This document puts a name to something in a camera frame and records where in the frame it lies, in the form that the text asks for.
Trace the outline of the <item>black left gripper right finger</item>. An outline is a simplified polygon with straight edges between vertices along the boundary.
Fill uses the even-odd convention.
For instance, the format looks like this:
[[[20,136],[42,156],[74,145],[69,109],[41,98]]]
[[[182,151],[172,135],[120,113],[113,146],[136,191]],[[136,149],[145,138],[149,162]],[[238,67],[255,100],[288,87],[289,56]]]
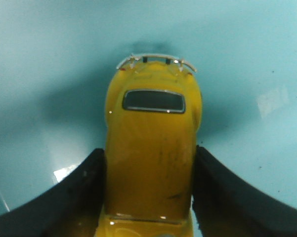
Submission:
[[[204,237],[297,237],[297,209],[253,187],[200,146],[192,208]]]

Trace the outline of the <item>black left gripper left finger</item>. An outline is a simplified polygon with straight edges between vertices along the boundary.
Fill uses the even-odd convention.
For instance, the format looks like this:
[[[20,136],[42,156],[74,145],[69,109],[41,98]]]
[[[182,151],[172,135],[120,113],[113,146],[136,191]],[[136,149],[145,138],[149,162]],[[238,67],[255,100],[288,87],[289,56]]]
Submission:
[[[0,237],[92,237],[103,204],[105,159],[91,154],[60,183],[0,216]]]

